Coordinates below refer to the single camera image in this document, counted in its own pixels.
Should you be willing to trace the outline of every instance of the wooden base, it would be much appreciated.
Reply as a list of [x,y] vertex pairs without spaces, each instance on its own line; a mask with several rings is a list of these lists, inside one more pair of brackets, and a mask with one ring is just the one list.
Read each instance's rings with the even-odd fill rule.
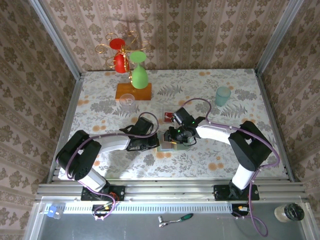
[[148,83],[148,85],[143,89],[136,89],[131,83],[118,83],[116,87],[115,100],[119,100],[123,94],[132,94],[136,101],[150,101],[151,89],[151,83]]

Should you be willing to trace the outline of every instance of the wallpaper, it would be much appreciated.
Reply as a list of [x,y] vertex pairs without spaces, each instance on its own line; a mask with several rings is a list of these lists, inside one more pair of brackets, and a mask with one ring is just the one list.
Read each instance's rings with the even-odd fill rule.
[[320,0],[305,0],[263,73],[295,176],[320,226]]
[[[255,68],[288,0],[42,0],[82,71],[107,70],[107,33],[138,32],[145,67]],[[140,44],[132,49],[139,49]]]
[[0,0],[0,239],[20,240],[75,80],[28,1]]

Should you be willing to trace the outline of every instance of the purple cable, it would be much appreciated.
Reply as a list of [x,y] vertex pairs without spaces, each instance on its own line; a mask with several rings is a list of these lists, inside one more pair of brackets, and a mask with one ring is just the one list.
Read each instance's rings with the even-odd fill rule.
[[[69,168],[70,168],[70,165],[71,163],[73,162],[75,156],[77,155],[77,153],[79,152],[79,150],[81,150],[84,145],[86,145],[89,141],[93,140],[93,139],[98,139],[98,138],[105,138],[105,137],[111,137],[111,136],[127,136],[127,137],[136,137],[136,138],[141,138],[141,139],[146,139],[146,138],[149,138],[153,135],[155,135],[159,129],[159,121],[156,117],[156,115],[154,115],[153,113],[151,112],[148,112],[148,111],[144,111],[142,112],[138,118],[140,118],[143,114],[150,114],[152,115],[154,118],[155,118],[155,121],[156,121],[156,129],[154,130],[154,132],[151,132],[150,134],[148,135],[135,135],[135,134],[127,134],[127,133],[105,133],[105,134],[100,134],[100,135],[97,135],[97,136],[92,136],[92,137],[89,137],[87,140],[85,140],[83,143],[80,144],[80,146],[74,151],[74,153],[72,154],[72,156],[70,157],[70,160],[68,161],[66,167],[65,167],[65,175],[66,177],[69,179],[69,180],[72,180],[73,178],[69,176]],[[97,194],[97,195],[102,195],[102,196],[106,196],[106,197],[109,197],[112,199],[112,207],[111,207],[111,210],[105,215],[103,216],[102,218],[105,219],[106,217],[108,217],[112,211],[115,209],[115,205],[116,205],[116,200],[114,197],[112,197],[111,195],[109,194],[106,194],[106,193],[100,193],[100,192],[97,192],[97,191],[94,191],[93,189],[91,189],[90,187],[82,184],[85,188],[87,188],[90,192],[94,193],[94,194]]]
[[[262,169],[264,169],[264,168],[269,168],[269,167],[276,167],[276,166],[280,163],[280,156],[279,156],[279,154],[277,153],[277,151],[276,151],[267,141],[265,141],[264,139],[262,139],[261,137],[255,135],[255,134],[253,134],[252,132],[246,131],[246,130],[244,130],[244,129],[241,129],[241,128],[238,128],[238,127],[235,127],[235,126],[229,126],[229,125],[225,125],[225,124],[213,123],[213,122],[209,121],[208,116],[209,116],[209,114],[210,114],[210,111],[211,111],[211,109],[212,109],[212,106],[211,106],[211,103],[210,103],[208,100],[204,99],[204,98],[196,97],[196,98],[189,99],[188,101],[186,101],[186,102],[181,106],[181,108],[182,108],[183,106],[185,106],[188,102],[191,102],[191,101],[193,101],[193,100],[202,100],[202,101],[204,101],[204,102],[206,102],[206,103],[209,104],[209,110],[208,110],[207,114],[205,115],[205,120],[209,123],[209,125],[214,126],[214,127],[218,127],[218,128],[223,128],[223,129],[230,129],[230,130],[241,131],[241,132],[243,132],[243,133],[245,133],[245,134],[247,134],[247,135],[249,135],[249,136],[251,136],[251,137],[253,137],[253,138],[257,139],[257,140],[259,140],[261,143],[265,144],[265,145],[273,152],[273,154],[275,155],[275,157],[276,157],[276,162],[270,163],[270,164],[265,164],[265,165],[260,166],[260,167],[258,168],[258,170],[255,172],[255,174],[253,175],[253,177],[251,178],[251,181],[250,181],[250,184],[249,184],[249,199],[248,199],[248,203],[249,203],[250,216],[248,216],[248,218],[251,218],[251,221],[252,221],[252,224],[253,224],[255,230],[256,230],[262,237],[267,237],[268,234],[269,234],[267,225],[266,225],[260,218],[258,218],[258,217],[256,217],[256,216],[253,216],[253,214],[252,214],[252,208],[253,208],[253,206],[252,206],[252,193],[251,193],[251,191],[252,191],[252,183],[254,182],[255,178],[256,178],[257,175],[258,175],[258,173],[259,173]],[[256,219],[257,221],[259,221],[259,222],[265,227],[265,231],[266,231],[265,234],[263,234],[263,233],[258,229],[258,227],[257,227],[257,225],[256,225],[256,223],[255,223],[255,219]]]

